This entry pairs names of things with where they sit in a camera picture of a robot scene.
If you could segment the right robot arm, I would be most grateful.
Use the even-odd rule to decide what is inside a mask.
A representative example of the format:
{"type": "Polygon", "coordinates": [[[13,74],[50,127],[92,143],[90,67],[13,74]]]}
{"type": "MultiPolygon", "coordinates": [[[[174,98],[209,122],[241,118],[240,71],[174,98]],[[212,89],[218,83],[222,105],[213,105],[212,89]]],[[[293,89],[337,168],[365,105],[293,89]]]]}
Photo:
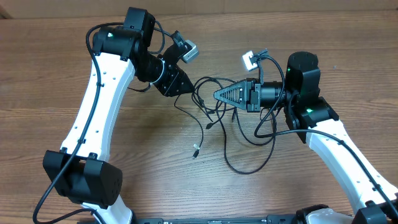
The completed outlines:
{"type": "Polygon", "coordinates": [[[269,215],[266,223],[397,223],[397,187],[390,184],[365,158],[349,137],[340,117],[320,96],[318,57],[295,52],[281,71],[281,82],[265,82],[261,67],[270,60],[266,50],[243,55],[246,68],[259,71],[258,78],[247,78],[214,92],[216,100],[247,112],[267,109],[269,114],[282,108],[286,131],[273,130],[268,137],[296,133],[326,164],[352,207],[344,215],[324,204],[297,210],[290,215],[269,215]]]}

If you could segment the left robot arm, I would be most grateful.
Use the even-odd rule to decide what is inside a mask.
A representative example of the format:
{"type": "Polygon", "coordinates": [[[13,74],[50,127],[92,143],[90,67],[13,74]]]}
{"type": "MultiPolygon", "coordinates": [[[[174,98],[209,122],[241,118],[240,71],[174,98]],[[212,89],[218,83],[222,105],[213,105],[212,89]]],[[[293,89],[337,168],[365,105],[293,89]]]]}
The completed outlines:
{"type": "Polygon", "coordinates": [[[92,67],[83,101],[60,149],[44,155],[49,189],[81,205],[98,223],[136,222],[121,198],[123,173],[109,163],[114,125],[130,83],[146,82],[166,97],[194,91],[178,62],[193,61],[197,46],[174,32],[170,47],[149,51],[152,34],[161,30],[147,10],[130,7],[123,22],[99,24],[87,32],[92,67]]]}

